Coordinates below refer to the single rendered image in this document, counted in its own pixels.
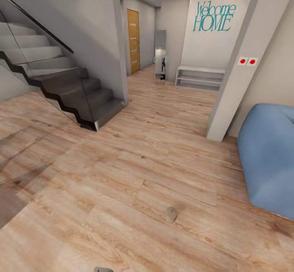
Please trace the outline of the pillar candle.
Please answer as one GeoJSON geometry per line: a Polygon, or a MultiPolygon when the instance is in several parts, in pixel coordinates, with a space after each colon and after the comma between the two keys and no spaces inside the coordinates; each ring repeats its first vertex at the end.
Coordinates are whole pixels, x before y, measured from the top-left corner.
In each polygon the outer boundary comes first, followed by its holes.
{"type": "Polygon", "coordinates": [[[176,220],[176,217],[177,217],[177,210],[172,206],[167,207],[165,212],[165,218],[167,222],[174,223],[176,220]]]}

